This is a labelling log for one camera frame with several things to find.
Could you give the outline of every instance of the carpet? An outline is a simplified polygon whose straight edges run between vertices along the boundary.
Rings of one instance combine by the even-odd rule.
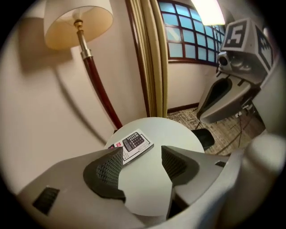
[[[169,113],[167,118],[181,123],[190,130],[194,130],[199,124],[196,108]],[[240,121],[243,129],[240,138]],[[215,144],[206,150],[209,154],[228,155],[235,149],[244,148],[251,139],[260,135],[265,127],[252,114],[242,114],[240,118],[235,116],[218,121],[217,123],[200,123],[197,129],[208,129],[214,137]]]

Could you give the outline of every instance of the white round table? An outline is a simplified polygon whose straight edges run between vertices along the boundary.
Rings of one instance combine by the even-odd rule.
[[[161,146],[169,145],[204,153],[198,138],[182,124],[164,118],[144,118],[120,128],[105,148],[140,129],[154,143],[154,148],[124,167],[118,188],[126,196],[125,206],[137,215],[166,216],[172,183],[162,166]]]

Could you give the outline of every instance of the window frame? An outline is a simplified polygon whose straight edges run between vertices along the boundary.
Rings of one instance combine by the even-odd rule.
[[[196,10],[194,7],[188,5],[188,4],[184,4],[184,3],[181,3],[181,2],[177,2],[177,1],[173,1],[173,0],[157,0],[158,3],[162,2],[162,3],[171,3],[175,9],[175,13],[171,13],[171,12],[166,12],[166,11],[162,11],[161,8],[159,7],[160,9],[160,13],[161,13],[161,16],[162,16],[162,20],[163,20],[163,23],[164,23],[164,27],[165,27],[165,35],[166,35],[166,42],[167,42],[167,48],[168,48],[168,62],[169,63],[193,63],[193,64],[206,64],[206,65],[211,65],[211,66],[215,66],[217,67],[218,66],[218,62],[216,60],[217,58],[217,54],[219,53],[219,50],[217,50],[217,45],[216,42],[218,42],[220,45],[222,45],[223,43],[223,40],[222,40],[222,37],[221,35],[225,36],[225,27],[222,26],[223,28],[223,32],[220,31],[220,28],[217,30],[217,35],[219,36],[220,38],[220,41],[217,40],[217,36],[216,36],[216,33],[215,33],[215,30],[214,28],[212,28],[212,26],[210,26],[212,28],[212,32],[213,32],[213,37],[209,36],[206,34],[206,29],[205,29],[205,26],[203,25],[203,28],[204,28],[204,33],[201,33],[201,32],[198,32],[195,30],[195,25],[194,25],[194,21],[198,21],[200,23],[202,23],[200,20],[197,20],[197,19],[194,19],[192,18],[192,15],[191,15],[191,11],[190,9],[193,9],[193,10]],[[186,7],[188,10],[189,10],[189,15],[190,17],[188,16],[185,16],[185,15],[181,15],[181,14],[178,14],[178,11],[177,11],[177,8],[175,5],[180,5],[180,6],[183,6],[183,7]],[[164,22],[164,18],[163,18],[163,13],[164,14],[170,14],[170,15],[175,15],[177,17],[177,20],[178,20],[178,24],[179,25],[166,25],[165,22]],[[185,18],[188,18],[191,20],[192,22],[192,27],[193,29],[189,29],[189,28],[185,28],[185,27],[182,27],[181,26],[181,21],[180,21],[180,17],[185,17]],[[167,29],[166,27],[171,27],[171,28],[177,28],[180,30],[180,34],[181,34],[181,41],[173,41],[173,40],[168,40],[168,33],[167,33]],[[195,43],[191,43],[191,42],[185,42],[184,41],[184,35],[183,35],[183,30],[187,30],[187,31],[191,31],[193,32],[194,34],[194,41]],[[197,34],[201,34],[205,37],[205,40],[206,40],[206,46],[202,46],[202,45],[199,45],[198,44],[198,41],[197,41]],[[208,48],[207,46],[207,38],[211,38],[213,41],[214,41],[214,49],[211,49],[211,48]],[[169,43],[178,43],[178,44],[182,44],[182,52],[183,52],[183,57],[170,57],[170,50],[169,50]],[[185,45],[193,45],[195,46],[195,59],[192,59],[192,58],[187,58],[186,55],[185,55]],[[201,59],[198,59],[198,48],[201,47],[201,48],[204,48],[206,50],[206,59],[207,60],[201,60]],[[216,62],[211,62],[211,61],[208,61],[208,51],[213,51],[214,52],[214,60]]]

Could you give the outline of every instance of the curtain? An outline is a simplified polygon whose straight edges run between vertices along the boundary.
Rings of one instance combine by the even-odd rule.
[[[150,117],[167,117],[168,51],[157,0],[130,2],[147,85]]]

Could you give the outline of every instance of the window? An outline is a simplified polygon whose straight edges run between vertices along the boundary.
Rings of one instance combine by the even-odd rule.
[[[224,40],[223,26],[204,26],[192,7],[159,0],[165,24],[170,62],[217,65],[217,54]]]

